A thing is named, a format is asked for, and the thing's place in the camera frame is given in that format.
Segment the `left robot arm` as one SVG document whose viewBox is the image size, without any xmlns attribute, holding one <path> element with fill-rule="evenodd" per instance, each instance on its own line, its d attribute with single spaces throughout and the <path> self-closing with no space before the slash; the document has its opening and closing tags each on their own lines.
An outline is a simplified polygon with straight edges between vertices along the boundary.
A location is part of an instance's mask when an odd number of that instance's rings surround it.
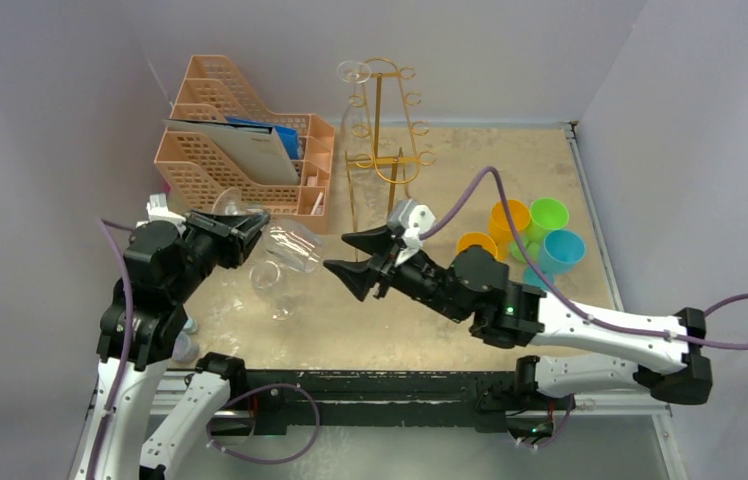
<svg viewBox="0 0 748 480">
<path fill-rule="evenodd" d="M 270 221 L 261 211 L 190 211 L 137 226 L 118 253 L 121 278 L 100 321 L 96 402 L 79 479 L 173 479 L 187 450 L 221 407 L 247 399 L 241 359 L 208 353 L 185 397 L 153 434 L 146 427 L 157 388 L 187 320 L 185 302 L 217 268 L 244 264 Z"/>
</svg>

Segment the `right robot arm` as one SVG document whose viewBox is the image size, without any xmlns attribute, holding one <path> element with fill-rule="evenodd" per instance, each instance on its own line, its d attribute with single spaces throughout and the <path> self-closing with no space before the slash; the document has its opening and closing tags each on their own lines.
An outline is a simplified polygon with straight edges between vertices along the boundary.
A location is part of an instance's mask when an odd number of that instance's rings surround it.
<svg viewBox="0 0 748 480">
<path fill-rule="evenodd" d="M 455 323 L 470 319 L 470 334 L 490 346 L 584 350 L 586 370 L 599 389 L 642 387 L 656 400 L 679 405 L 709 399 L 713 374 L 698 344 L 706 334 L 698 309 L 648 316 L 565 302 L 510 280 L 508 265 L 477 246 L 446 267 L 422 251 L 400 261 L 403 243 L 387 226 L 341 239 L 368 259 L 327 259 L 323 265 L 359 301 L 396 290 Z"/>
</svg>

